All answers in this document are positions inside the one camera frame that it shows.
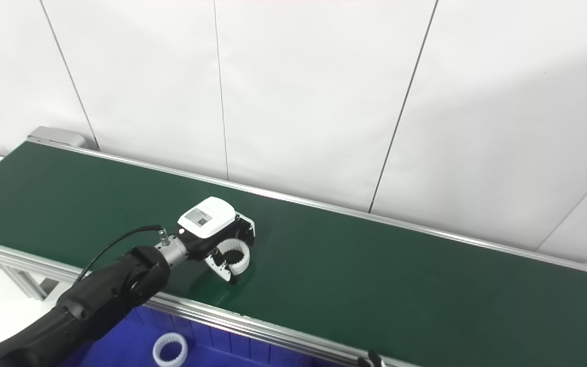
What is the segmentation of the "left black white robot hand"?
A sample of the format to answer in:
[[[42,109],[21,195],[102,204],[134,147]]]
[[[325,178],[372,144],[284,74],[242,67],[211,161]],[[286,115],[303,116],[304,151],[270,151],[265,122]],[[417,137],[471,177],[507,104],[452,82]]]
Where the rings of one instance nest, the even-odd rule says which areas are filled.
[[[176,237],[187,259],[203,261],[223,281],[235,284],[251,261],[255,223],[225,200],[208,197],[182,214]]]

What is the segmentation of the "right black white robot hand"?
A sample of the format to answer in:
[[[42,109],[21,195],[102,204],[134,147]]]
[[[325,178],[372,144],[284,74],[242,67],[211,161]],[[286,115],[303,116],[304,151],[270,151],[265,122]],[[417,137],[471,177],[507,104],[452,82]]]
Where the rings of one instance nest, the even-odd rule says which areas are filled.
[[[380,356],[377,352],[371,350],[367,351],[366,357],[358,357],[357,358],[357,366],[359,367],[386,367],[387,364],[385,363],[383,357]]]

